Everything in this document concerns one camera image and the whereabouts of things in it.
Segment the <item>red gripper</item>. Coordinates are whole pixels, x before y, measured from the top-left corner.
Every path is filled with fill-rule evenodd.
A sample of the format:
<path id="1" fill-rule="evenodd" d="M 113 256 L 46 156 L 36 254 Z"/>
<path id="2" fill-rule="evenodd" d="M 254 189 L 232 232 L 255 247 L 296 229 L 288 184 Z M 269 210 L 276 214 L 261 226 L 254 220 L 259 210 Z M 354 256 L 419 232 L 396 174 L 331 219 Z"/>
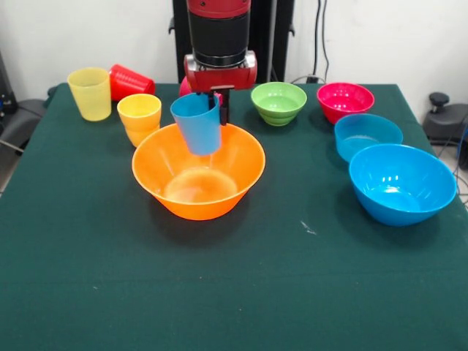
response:
<path id="1" fill-rule="evenodd" d="M 219 91 L 219 119 L 225 126 L 230 119 L 230 89 L 251 88 L 257 79 L 257 58 L 247 53 L 244 60 L 234 67 L 208 67 L 195 60 L 192 54 L 185 55 L 184 69 L 192 91 Z M 208 108 L 216 106 L 214 92 L 207 94 Z"/>

